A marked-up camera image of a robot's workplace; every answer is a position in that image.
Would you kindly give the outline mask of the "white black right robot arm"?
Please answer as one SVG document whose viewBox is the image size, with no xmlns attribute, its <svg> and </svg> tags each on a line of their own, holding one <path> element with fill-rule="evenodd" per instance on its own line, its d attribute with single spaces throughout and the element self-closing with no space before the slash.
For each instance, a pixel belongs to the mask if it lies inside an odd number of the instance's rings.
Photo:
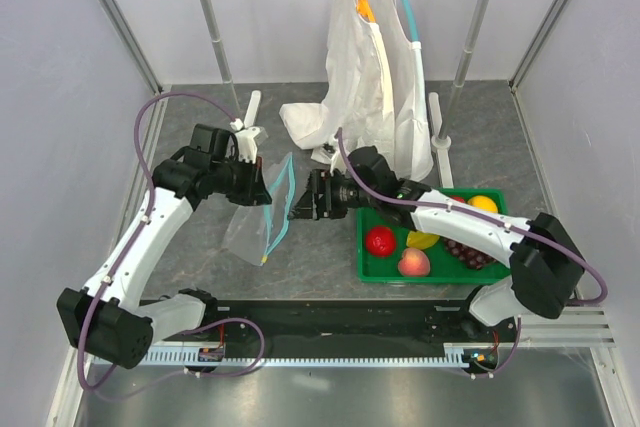
<svg viewBox="0 0 640 427">
<path fill-rule="evenodd" d="M 456 241 L 509 268 L 509 277 L 479 288 L 458 315 L 458 328 L 477 341 L 503 320 L 524 313 L 557 319 L 584 274 L 583 257 L 563 224 L 540 213 L 533 220 L 490 213 L 441 191 L 402 179 L 373 146 L 347 157 L 344 172 L 314 169 L 292 207 L 292 220 L 341 219 L 372 208 L 393 225 Z"/>
</svg>

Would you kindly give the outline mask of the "red apple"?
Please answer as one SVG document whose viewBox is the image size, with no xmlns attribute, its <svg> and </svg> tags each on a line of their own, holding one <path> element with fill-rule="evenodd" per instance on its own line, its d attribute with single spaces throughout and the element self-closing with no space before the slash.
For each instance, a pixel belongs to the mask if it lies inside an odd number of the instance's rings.
<svg viewBox="0 0 640 427">
<path fill-rule="evenodd" d="M 378 225 L 371 228 L 364 238 L 366 251 L 375 257 L 391 256 L 397 246 L 393 231 L 386 226 Z"/>
</svg>

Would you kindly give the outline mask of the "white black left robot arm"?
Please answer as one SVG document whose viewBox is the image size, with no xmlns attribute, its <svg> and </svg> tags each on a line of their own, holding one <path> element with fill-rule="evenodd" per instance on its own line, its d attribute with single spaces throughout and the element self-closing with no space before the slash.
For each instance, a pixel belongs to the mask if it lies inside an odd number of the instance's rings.
<svg viewBox="0 0 640 427">
<path fill-rule="evenodd" d="M 208 340 L 219 329 L 214 299 L 198 289 L 142 304 L 160 257 L 199 204 L 220 194 L 238 206 L 272 201 L 262 174 L 262 127 L 195 126 L 189 145 L 156 166 L 151 189 L 108 259 L 79 290 L 66 288 L 56 307 L 72 347 L 132 369 L 158 341 L 188 331 Z"/>
</svg>

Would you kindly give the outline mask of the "clear zip top bag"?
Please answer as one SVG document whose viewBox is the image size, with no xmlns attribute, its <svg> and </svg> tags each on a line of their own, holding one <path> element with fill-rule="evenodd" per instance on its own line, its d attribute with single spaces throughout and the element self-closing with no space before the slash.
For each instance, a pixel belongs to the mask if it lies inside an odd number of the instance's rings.
<svg viewBox="0 0 640 427">
<path fill-rule="evenodd" d="M 293 154 L 271 165 L 264 180 L 272 203 L 238 207 L 222 241 L 224 249 L 254 266 L 263 265 L 288 232 L 297 187 Z"/>
</svg>

